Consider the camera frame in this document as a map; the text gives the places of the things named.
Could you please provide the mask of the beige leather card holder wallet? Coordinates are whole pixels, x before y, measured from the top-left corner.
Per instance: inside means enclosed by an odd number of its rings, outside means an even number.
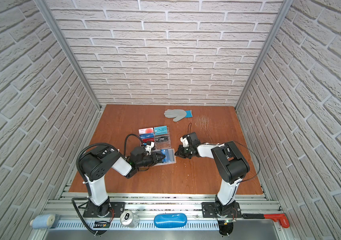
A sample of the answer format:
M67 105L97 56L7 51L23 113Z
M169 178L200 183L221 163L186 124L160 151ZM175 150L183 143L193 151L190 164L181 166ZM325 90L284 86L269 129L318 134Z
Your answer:
M174 149L162 149L155 150L154 153L163 154L165 158L161 162L157 163L156 166L170 165L176 163L175 150Z

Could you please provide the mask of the clear acrylic card display stand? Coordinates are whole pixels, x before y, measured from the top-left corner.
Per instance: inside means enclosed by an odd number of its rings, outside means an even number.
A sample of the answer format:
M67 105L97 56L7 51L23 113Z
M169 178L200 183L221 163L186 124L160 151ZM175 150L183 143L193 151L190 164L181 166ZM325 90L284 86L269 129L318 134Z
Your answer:
M138 133L145 144L154 143L155 150L170 149L172 147L167 126L139 129Z

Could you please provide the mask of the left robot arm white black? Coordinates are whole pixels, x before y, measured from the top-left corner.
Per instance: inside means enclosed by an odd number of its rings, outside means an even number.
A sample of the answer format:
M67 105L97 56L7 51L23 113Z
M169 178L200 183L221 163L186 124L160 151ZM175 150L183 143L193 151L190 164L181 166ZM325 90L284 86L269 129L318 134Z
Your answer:
M136 147L128 157L107 143L86 147L76 159L77 171L88 192L88 204L85 209L98 217L105 217L111 211L104 180L110 169L130 179L137 172L161 164L165 158L166 155L161 151L150 151L148 147Z

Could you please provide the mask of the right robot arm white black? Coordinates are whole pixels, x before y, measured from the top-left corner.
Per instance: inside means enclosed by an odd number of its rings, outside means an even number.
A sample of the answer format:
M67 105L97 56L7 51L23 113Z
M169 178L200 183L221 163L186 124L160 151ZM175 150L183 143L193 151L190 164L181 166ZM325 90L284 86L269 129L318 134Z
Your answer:
M233 208L240 182L250 171L247 160L236 144L233 141L220 145L206 143L184 146L181 144L175 155L184 159L199 157L211 158L215 161L222 178L220 190L215 197L215 205L219 215L226 215Z

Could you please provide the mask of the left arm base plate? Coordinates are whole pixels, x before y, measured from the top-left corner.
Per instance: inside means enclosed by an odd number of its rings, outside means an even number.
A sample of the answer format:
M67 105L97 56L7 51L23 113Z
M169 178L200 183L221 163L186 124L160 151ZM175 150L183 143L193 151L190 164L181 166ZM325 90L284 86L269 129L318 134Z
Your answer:
M108 202L97 206L92 201L88 201L82 216L85 218L111 218L114 214L115 218L119 218L124 209L125 202Z

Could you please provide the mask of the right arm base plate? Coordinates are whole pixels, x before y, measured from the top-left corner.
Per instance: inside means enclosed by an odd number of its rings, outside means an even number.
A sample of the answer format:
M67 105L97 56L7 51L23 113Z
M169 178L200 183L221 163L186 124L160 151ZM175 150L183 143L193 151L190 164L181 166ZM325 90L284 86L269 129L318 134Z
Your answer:
M240 205L237 202L232 202L225 206L220 202L203 202L202 213L204 218L237 219L242 217Z

